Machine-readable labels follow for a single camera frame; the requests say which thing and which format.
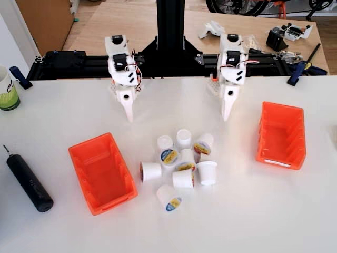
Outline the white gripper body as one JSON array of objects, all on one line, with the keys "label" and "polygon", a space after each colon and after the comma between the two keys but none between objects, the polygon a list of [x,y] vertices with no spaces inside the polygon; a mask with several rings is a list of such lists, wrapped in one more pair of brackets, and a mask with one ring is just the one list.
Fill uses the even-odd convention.
[{"label": "white gripper body", "polygon": [[136,90],[133,86],[118,86],[116,95],[121,104],[133,104],[137,97]]},{"label": "white gripper body", "polygon": [[240,86],[239,85],[230,85],[230,84],[221,84],[220,86],[220,97],[225,102],[234,103],[239,96]]}]

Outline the white gripper fixed finger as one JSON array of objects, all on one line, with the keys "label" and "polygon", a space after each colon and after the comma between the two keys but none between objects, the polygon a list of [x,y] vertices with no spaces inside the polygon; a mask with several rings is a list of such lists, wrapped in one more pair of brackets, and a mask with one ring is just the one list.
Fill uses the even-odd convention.
[{"label": "white gripper fixed finger", "polygon": [[222,101],[221,116],[224,122],[228,121],[233,104],[233,101]]},{"label": "white gripper fixed finger", "polygon": [[127,119],[130,123],[133,122],[133,104],[124,104],[123,105]]}]

